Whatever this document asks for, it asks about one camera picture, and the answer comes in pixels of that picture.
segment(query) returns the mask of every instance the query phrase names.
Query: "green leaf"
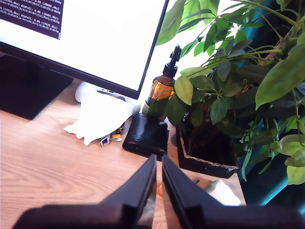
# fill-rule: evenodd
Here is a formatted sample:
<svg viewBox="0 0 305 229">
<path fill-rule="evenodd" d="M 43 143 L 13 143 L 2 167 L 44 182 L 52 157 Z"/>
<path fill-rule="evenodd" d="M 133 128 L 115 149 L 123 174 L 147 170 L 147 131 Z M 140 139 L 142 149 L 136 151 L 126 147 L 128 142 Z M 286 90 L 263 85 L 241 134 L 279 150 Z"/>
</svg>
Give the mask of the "green leaf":
<svg viewBox="0 0 305 229">
<path fill-rule="evenodd" d="M 303 42 L 305 42 L 305 32 L 303 32 L 300 36 L 299 36 L 299 38 L 297 39 L 297 45 L 299 45 L 299 44 L 301 44 L 301 43 L 303 43 Z"/>
<path fill-rule="evenodd" d="M 302 99 L 298 98 L 296 99 L 296 103 L 299 105 L 301 103 Z M 290 108 L 295 107 L 295 100 L 291 93 L 288 93 L 284 95 L 283 97 L 274 100 L 271 102 L 273 107 L 281 107 L 281 108 Z"/>
<path fill-rule="evenodd" d="M 193 96 L 192 96 L 192 104 L 203 100 L 205 96 L 206 96 L 206 91 L 202 91 L 197 88 L 194 88 Z"/>
<path fill-rule="evenodd" d="M 228 109 L 232 109 L 234 99 L 231 97 L 224 97 L 224 101 L 227 104 Z"/>
<path fill-rule="evenodd" d="M 271 162 L 272 162 L 272 160 L 268 162 L 268 164 L 262 169 L 262 171 L 259 172 L 258 175 L 260 175 L 260 174 L 262 174 L 263 172 L 265 172 L 265 171 L 269 168 L 269 166 L 271 165 Z"/>
<path fill-rule="evenodd" d="M 237 84 L 234 83 L 232 85 L 228 85 L 226 86 L 223 91 L 222 91 L 222 95 L 227 96 L 227 97 L 232 97 L 234 95 L 236 95 L 237 93 L 239 93 L 242 90 L 242 87 Z"/>
<path fill-rule="evenodd" d="M 184 57 L 186 54 L 188 54 L 188 53 L 190 52 L 190 50 L 192 50 L 192 48 L 193 48 L 197 43 L 198 43 L 197 40 L 188 43 L 188 44 L 181 50 L 180 58 L 182 58 L 182 57 Z"/>
<path fill-rule="evenodd" d="M 227 36 L 228 29 L 229 29 L 229 23 L 224 19 L 217 19 L 216 20 L 216 26 L 217 26 L 217 40 L 224 40 Z"/>
<path fill-rule="evenodd" d="M 260 28 L 262 26 L 264 26 L 265 24 L 262 23 L 262 22 L 259 22 L 259 21 L 252 21 L 252 22 L 247 22 L 245 24 L 243 24 L 240 29 L 243 30 L 245 28 L 248 28 L 248 27 L 252 27 L 252 28 Z"/>
<path fill-rule="evenodd" d="M 204 91 L 210 91 L 214 88 L 213 80 L 204 75 L 196 76 L 195 78 L 190 79 L 190 81 L 195 88 L 199 88 Z"/>
<path fill-rule="evenodd" d="M 245 15 L 243 13 L 247 10 L 246 7 L 241 7 L 230 14 L 224 14 L 222 17 L 231 23 L 243 24 Z"/>
<path fill-rule="evenodd" d="M 210 9 L 213 14 L 217 15 L 219 0 L 199 0 L 201 9 Z M 203 14 L 202 17 L 214 17 L 214 15 L 207 13 Z M 205 19 L 204 23 L 207 25 L 213 19 Z"/>
<path fill-rule="evenodd" d="M 180 74 L 182 76 L 189 76 L 191 74 L 194 74 L 194 75 L 190 76 L 190 78 L 194 78 L 199 75 L 208 75 L 212 72 L 213 72 L 213 70 L 209 69 L 209 68 L 206 69 L 205 67 L 195 67 L 195 68 L 186 68 L 183 71 L 181 71 Z"/>
<path fill-rule="evenodd" d="M 305 182 L 305 167 L 287 166 L 288 185 L 300 185 Z"/>
<path fill-rule="evenodd" d="M 217 123 L 217 128 L 220 129 L 224 134 L 232 137 L 243 137 L 245 131 L 228 119 L 223 119 Z"/>
<path fill-rule="evenodd" d="M 282 140 L 280 141 L 280 148 L 282 150 L 283 147 L 285 147 L 287 144 L 291 142 L 299 142 L 299 140 L 300 140 L 299 135 L 287 135 L 283 137 Z M 301 141 L 302 143 L 305 141 L 305 135 L 301 135 Z"/>
<path fill-rule="evenodd" d="M 193 16 L 197 16 L 197 15 L 201 15 L 203 13 L 211 13 L 211 12 L 212 11 L 210 9 L 202 9 L 202 10 L 196 11 L 194 13 L 191 13 L 190 15 L 186 16 L 184 19 L 187 19 L 187 18 L 190 18 Z"/>
<path fill-rule="evenodd" d="M 211 108 L 211 120 L 212 124 L 215 125 L 221 121 L 227 114 L 227 105 L 223 99 L 216 99 Z"/>
<path fill-rule="evenodd" d="M 293 167 L 305 167 L 305 149 L 298 150 L 290 158 L 287 158 L 285 165 Z"/>
<path fill-rule="evenodd" d="M 232 51 L 230 52 L 230 54 L 228 55 L 228 58 L 231 58 L 231 57 L 235 57 L 235 56 L 240 56 L 240 55 L 243 55 L 244 54 L 244 50 L 235 50 L 235 51 Z"/>
<path fill-rule="evenodd" d="M 237 69 L 237 73 L 251 83 L 261 83 L 270 69 L 266 66 L 250 64 Z"/>
<path fill-rule="evenodd" d="M 193 13 L 198 12 L 200 10 L 200 3 L 198 0 L 190 0 L 190 2 L 188 2 L 185 6 L 184 6 L 184 11 L 183 11 L 183 15 L 182 15 L 182 21 L 181 21 L 181 26 L 185 25 L 186 23 L 193 21 L 197 18 L 200 18 L 200 15 L 196 14 L 193 16 Z M 195 26 L 191 26 L 190 28 L 188 28 L 188 30 L 192 30 L 194 29 Z"/>
<path fill-rule="evenodd" d="M 294 47 L 289 57 L 274 66 L 256 93 L 256 109 L 281 98 L 305 79 L 305 43 Z"/>
<path fill-rule="evenodd" d="M 168 101 L 166 115 L 173 126 L 178 125 L 184 118 L 186 104 L 182 102 L 176 94 Z"/>
<path fill-rule="evenodd" d="M 234 36 L 230 36 L 227 37 L 219 46 L 219 49 L 222 49 L 223 51 L 225 51 L 225 47 L 227 46 L 227 44 L 229 43 L 229 41 L 231 41 L 234 38 Z"/>
<path fill-rule="evenodd" d="M 193 126 L 200 126 L 203 122 L 203 108 L 199 105 L 191 114 L 191 123 Z"/>
<path fill-rule="evenodd" d="M 253 140 L 256 145 L 269 145 L 273 142 L 273 133 L 271 130 L 260 132 Z"/>
<path fill-rule="evenodd" d="M 209 56 L 211 56 L 213 54 L 213 52 L 215 51 L 215 44 L 212 44 L 207 50 L 206 52 L 208 53 Z"/>
<path fill-rule="evenodd" d="M 255 95 L 258 87 L 248 89 L 244 93 L 241 93 L 233 103 L 232 109 L 241 109 L 252 104 L 255 104 Z"/>
<path fill-rule="evenodd" d="M 235 51 L 235 50 L 239 50 L 239 49 L 244 49 L 246 48 L 250 43 L 252 42 L 252 40 L 243 40 L 238 42 L 231 50 L 231 52 Z"/>
<path fill-rule="evenodd" d="M 291 0 L 276 0 L 276 2 L 281 5 L 281 10 L 285 9 Z"/>
<path fill-rule="evenodd" d="M 180 76 L 175 81 L 175 92 L 179 99 L 188 105 L 192 105 L 193 85 L 186 76 Z"/>
<path fill-rule="evenodd" d="M 249 19 L 248 21 L 249 22 L 253 21 L 255 13 L 256 13 L 256 10 L 254 8 L 249 10 L 249 14 L 248 14 L 248 19 Z"/>
<path fill-rule="evenodd" d="M 160 118 L 165 114 L 167 103 L 168 98 L 154 100 L 147 111 L 147 115 Z"/>
<path fill-rule="evenodd" d="M 204 42 L 204 48 L 203 51 L 205 52 L 212 44 L 214 44 L 214 41 L 216 40 L 216 35 L 217 35 L 217 26 L 216 24 L 212 24 L 212 26 L 210 27 L 206 38 L 205 38 L 205 42 Z"/>
<path fill-rule="evenodd" d="M 240 5 L 244 5 L 244 3 L 241 2 L 241 3 L 234 4 L 234 5 L 232 5 L 232 6 L 229 6 L 228 8 L 225 8 L 222 12 L 224 12 L 224 11 L 226 11 L 226 10 L 229 10 L 229 9 L 232 9 L 232 8 L 234 8 L 234 7 L 240 6 Z"/>
<path fill-rule="evenodd" d="M 204 18 L 197 18 L 197 19 L 194 19 L 192 21 L 189 21 L 188 23 L 182 25 L 180 28 L 179 28 L 179 31 L 178 33 L 180 32 L 183 32 L 191 27 L 193 27 L 194 25 L 197 25 L 199 22 L 201 22 Z"/>
<path fill-rule="evenodd" d="M 225 47 L 225 53 L 226 53 L 226 54 L 229 54 L 229 52 L 230 52 L 231 49 L 233 48 L 234 43 L 235 43 L 235 39 L 234 39 L 234 38 L 232 38 L 232 39 L 227 43 L 227 45 L 226 45 L 226 47 Z"/>
<path fill-rule="evenodd" d="M 247 36 L 243 31 L 238 31 L 236 36 L 235 36 L 235 42 L 241 42 L 243 40 L 247 40 Z"/>
<path fill-rule="evenodd" d="M 297 129 L 297 127 L 296 127 L 296 115 L 288 118 L 288 123 L 287 123 L 287 126 L 286 126 L 285 133 L 287 133 L 291 129 Z"/>
<path fill-rule="evenodd" d="M 222 49 L 219 49 L 215 55 L 214 58 L 219 58 L 219 57 L 223 57 L 224 56 L 224 51 Z"/>
<path fill-rule="evenodd" d="M 203 52 L 204 48 L 204 42 L 200 42 L 194 49 L 194 56 L 197 56 L 198 54 Z"/>
<path fill-rule="evenodd" d="M 299 121 L 300 131 L 305 135 L 305 125 Z"/>
<path fill-rule="evenodd" d="M 156 45 L 165 44 L 174 38 L 179 31 L 186 0 L 177 0 L 165 14 Z"/>
<path fill-rule="evenodd" d="M 299 142 L 290 142 L 282 147 L 280 150 L 281 154 L 292 156 L 296 151 L 303 149 L 302 145 Z"/>
<path fill-rule="evenodd" d="M 228 74 L 230 73 L 230 70 L 231 70 L 231 62 L 230 61 L 226 61 L 226 62 L 220 64 L 218 66 L 218 69 L 217 69 L 218 77 L 222 81 L 225 81 L 226 78 L 228 77 Z"/>
<path fill-rule="evenodd" d="M 244 158 L 244 163 L 243 163 L 243 166 L 242 166 L 242 177 L 243 177 L 243 179 L 244 179 L 245 181 L 247 181 L 247 180 L 246 180 L 246 175 L 245 175 L 245 169 L 246 169 L 246 166 L 247 166 L 248 163 L 249 163 L 251 154 L 252 154 L 252 150 L 250 150 L 250 151 L 247 153 L 246 157 Z"/>
</svg>

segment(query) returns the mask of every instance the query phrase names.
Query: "small item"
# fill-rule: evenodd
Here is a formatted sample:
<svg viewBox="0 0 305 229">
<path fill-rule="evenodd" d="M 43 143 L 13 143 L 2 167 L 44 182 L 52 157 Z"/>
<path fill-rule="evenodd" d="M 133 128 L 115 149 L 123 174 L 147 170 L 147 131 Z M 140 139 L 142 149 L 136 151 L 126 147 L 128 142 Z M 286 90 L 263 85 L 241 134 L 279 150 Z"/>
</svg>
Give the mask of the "small item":
<svg viewBox="0 0 305 229">
<path fill-rule="evenodd" d="M 123 129 L 124 129 L 124 125 L 125 125 L 125 122 L 116 131 L 114 131 L 114 134 L 119 135 L 120 133 L 122 133 Z"/>
<path fill-rule="evenodd" d="M 106 143 L 110 144 L 110 134 L 101 138 L 101 147 L 102 148 L 103 148 L 103 145 L 106 144 Z"/>
<path fill-rule="evenodd" d="M 160 196 L 163 196 L 163 194 L 162 194 L 162 184 L 160 184 L 160 186 L 159 186 L 159 188 L 158 188 L 158 194 L 159 194 Z"/>
<path fill-rule="evenodd" d="M 156 154 L 157 159 L 161 161 L 163 155 L 167 154 L 168 134 L 166 122 L 137 114 L 132 118 L 123 148 L 145 157 Z"/>
<path fill-rule="evenodd" d="M 118 134 L 118 135 L 112 135 L 112 138 L 121 138 L 121 135 Z"/>
<path fill-rule="evenodd" d="M 144 115 L 147 114 L 150 105 L 153 103 L 154 100 L 161 100 L 164 98 L 170 97 L 174 94 L 173 91 L 173 78 L 175 77 L 178 67 L 176 62 L 180 60 L 181 55 L 181 47 L 177 45 L 175 50 L 170 55 L 171 61 L 165 64 L 163 69 L 163 74 L 157 76 L 152 81 L 152 87 L 149 94 L 148 99 L 145 101 L 142 109 L 142 113 Z M 164 121 L 166 118 L 165 115 L 159 117 L 160 120 Z"/>
</svg>

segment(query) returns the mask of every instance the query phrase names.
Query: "orange object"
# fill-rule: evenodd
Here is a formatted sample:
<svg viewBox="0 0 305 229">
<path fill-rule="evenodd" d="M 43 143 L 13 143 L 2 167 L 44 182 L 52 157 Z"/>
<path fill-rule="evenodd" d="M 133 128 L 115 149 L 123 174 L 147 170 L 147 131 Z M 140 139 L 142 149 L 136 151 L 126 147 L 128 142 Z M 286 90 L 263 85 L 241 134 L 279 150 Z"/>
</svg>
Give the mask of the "orange object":
<svg viewBox="0 0 305 229">
<path fill-rule="evenodd" d="M 162 194 L 162 184 L 160 184 L 159 188 L 158 188 L 158 193 L 160 196 L 163 196 Z"/>
<path fill-rule="evenodd" d="M 120 138 L 121 135 L 120 135 L 120 134 L 118 134 L 118 135 L 112 135 L 112 137 L 113 137 L 113 138 Z"/>
</svg>

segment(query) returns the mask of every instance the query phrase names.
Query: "wooden desk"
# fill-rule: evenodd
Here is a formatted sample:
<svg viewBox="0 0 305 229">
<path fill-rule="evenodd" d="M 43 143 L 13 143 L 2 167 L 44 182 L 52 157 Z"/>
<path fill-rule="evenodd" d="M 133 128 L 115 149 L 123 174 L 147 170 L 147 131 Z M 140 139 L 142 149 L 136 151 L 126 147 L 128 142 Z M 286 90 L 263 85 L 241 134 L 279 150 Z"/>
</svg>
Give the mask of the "wooden desk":
<svg viewBox="0 0 305 229">
<path fill-rule="evenodd" d="M 1 120 L 1 228 L 11 228 L 22 212 L 45 204 L 97 203 L 121 186 L 147 158 L 129 153 L 122 142 L 101 148 L 98 140 L 89 146 L 63 128 L 75 122 L 80 104 L 73 83 L 35 120 L 0 111 Z M 126 136 L 130 119 L 124 130 Z M 172 144 L 174 127 L 169 124 L 168 156 L 178 164 Z M 157 165 L 157 185 L 162 182 L 162 164 Z M 207 187 L 216 177 L 183 170 Z M 234 174 L 223 181 L 245 200 Z M 163 199 L 157 194 L 153 228 L 167 228 Z"/>
</svg>

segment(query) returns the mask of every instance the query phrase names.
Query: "amber bottle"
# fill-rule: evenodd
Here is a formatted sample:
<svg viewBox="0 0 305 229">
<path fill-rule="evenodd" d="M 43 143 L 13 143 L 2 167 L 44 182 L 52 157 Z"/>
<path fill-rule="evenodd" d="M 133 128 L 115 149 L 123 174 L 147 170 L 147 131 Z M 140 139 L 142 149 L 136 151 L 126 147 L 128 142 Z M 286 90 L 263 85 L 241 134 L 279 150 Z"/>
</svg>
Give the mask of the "amber bottle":
<svg viewBox="0 0 305 229">
<path fill-rule="evenodd" d="M 154 100 L 160 100 L 163 98 L 170 97 L 173 94 L 173 81 L 177 73 L 178 67 L 176 62 L 179 61 L 181 54 L 181 47 L 177 45 L 174 52 L 170 55 L 171 61 L 165 64 L 163 74 L 157 76 L 152 81 L 151 91 L 149 93 L 148 99 L 145 101 L 145 104 L 142 109 L 143 114 L 147 114 L 149 106 L 153 103 Z"/>
</svg>

